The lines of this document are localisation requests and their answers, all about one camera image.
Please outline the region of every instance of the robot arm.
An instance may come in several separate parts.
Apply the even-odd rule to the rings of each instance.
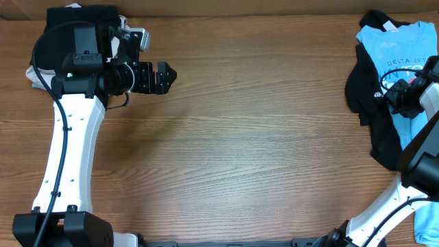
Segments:
[[[158,62],[155,74],[151,62],[139,62],[139,52],[147,49],[150,39],[143,28],[128,31],[75,24],[75,52],[66,55],[51,81],[50,91],[65,112],[68,128],[64,127],[55,102],[54,134],[45,177],[32,213],[16,215],[12,232],[22,246],[137,246],[136,235],[114,233],[109,223],[91,214],[91,172],[97,133],[110,95],[125,93],[126,105],[128,93],[166,94],[177,74],[166,62]],[[110,59],[113,36],[119,39],[119,48],[117,57]],[[55,195],[66,129],[66,159]],[[49,204],[54,196],[51,209]],[[41,242],[36,241],[40,235]]]

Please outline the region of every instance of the cardboard wall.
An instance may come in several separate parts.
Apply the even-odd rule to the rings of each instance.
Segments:
[[[0,0],[6,19],[45,19],[46,9],[66,0]],[[128,17],[241,16],[273,14],[361,14],[369,9],[387,13],[439,10],[437,0],[77,0],[81,5],[117,5]]]

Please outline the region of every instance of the wire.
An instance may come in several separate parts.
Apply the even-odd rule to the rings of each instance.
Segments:
[[[50,203],[47,207],[46,216],[44,217],[43,223],[41,224],[40,230],[38,231],[38,234],[36,236],[36,240],[34,242],[34,247],[39,247],[40,242],[44,236],[45,230],[47,228],[47,224],[49,222],[50,215],[54,209],[56,198],[58,197],[58,189],[60,186],[61,181],[61,175],[62,175],[62,169],[64,168],[64,162],[66,159],[66,152],[67,152],[67,138],[69,133],[69,127],[67,125],[67,117],[66,113],[64,112],[64,108],[61,105],[60,100],[55,96],[54,92],[50,89],[50,87],[47,85],[46,81],[44,81],[44,78],[41,76],[40,71],[38,70],[36,63],[35,63],[35,51],[38,45],[40,44],[41,40],[44,39],[44,37],[47,37],[48,34],[54,32],[55,30],[60,29],[61,27],[72,25],[72,24],[91,24],[94,25],[94,23],[90,23],[87,21],[70,21],[68,23],[59,24],[47,32],[43,33],[40,38],[35,42],[34,49],[32,50],[32,67],[34,68],[35,74],[38,77],[38,79],[41,81],[41,84],[43,84],[46,91],[50,94],[52,99],[54,99],[56,106],[58,107],[61,118],[62,118],[62,131],[64,132],[64,136],[62,138],[62,150],[61,150],[61,158],[60,158],[60,164],[58,166],[58,171],[56,173],[56,179],[55,179],[55,185],[54,190],[51,193]]]
[[[398,213],[401,209],[403,209],[407,205],[411,205],[413,202],[435,202],[433,198],[415,198],[405,201],[403,204],[401,204],[399,207],[397,207],[395,210],[393,210],[387,217],[378,225],[378,227],[372,232],[368,240],[364,243],[363,247],[367,247],[367,245],[372,241],[372,239],[375,237],[375,235],[381,230],[381,228],[389,221],[396,213]]]
[[[387,71],[387,72],[385,72],[385,73],[383,74],[383,76],[381,76],[381,79],[380,79],[380,81],[379,81],[379,84],[381,85],[381,87],[382,87],[383,89],[387,90],[387,91],[393,91],[393,92],[398,92],[398,91],[405,91],[405,90],[407,90],[407,89],[392,89],[392,88],[388,89],[388,88],[387,88],[386,86],[384,86],[384,84],[383,84],[384,78],[385,78],[386,76],[388,76],[388,75],[391,74],[391,73],[399,72],[399,71],[409,71],[409,72],[422,73],[422,74],[423,74],[423,71],[422,71],[422,70],[417,70],[417,69],[393,69],[393,70],[391,70],[391,71]]]
[[[127,92],[125,92],[125,97],[126,97],[125,102],[122,105],[114,106],[114,107],[108,107],[107,110],[116,109],[116,108],[119,108],[119,107],[127,106],[130,103],[130,96],[128,95]]]

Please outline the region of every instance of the black cloth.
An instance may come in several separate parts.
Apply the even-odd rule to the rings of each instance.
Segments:
[[[392,22],[396,27],[410,23],[398,22],[386,14],[378,11],[369,11],[359,22],[385,32],[383,24]],[[370,126],[370,151],[378,163],[394,171],[399,157],[402,154],[401,142],[396,131],[387,102],[381,91],[378,81],[378,72],[363,44],[356,46],[357,64],[348,77],[345,87],[345,96],[349,107],[359,114],[360,125]]]
[[[83,8],[49,8],[47,9],[46,33],[51,28],[70,21],[88,21],[98,25],[111,25],[117,28],[121,24],[117,7],[86,6]],[[35,53],[35,63],[41,69],[58,70],[62,61],[75,52],[74,25],[67,25],[46,35],[41,40]]]

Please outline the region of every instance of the wooden table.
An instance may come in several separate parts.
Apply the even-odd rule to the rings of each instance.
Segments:
[[[394,172],[369,156],[370,130],[344,98],[360,18],[130,19],[152,35],[141,59],[178,79],[106,113],[94,214],[149,241],[217,242],[317,237],[361,213]],[[52,100],[25,77],[44,26],[0,22],[1,246],[18,246],[12,219],[29,213],[51,143]],[[413,246],[413,217],[387,239]]]

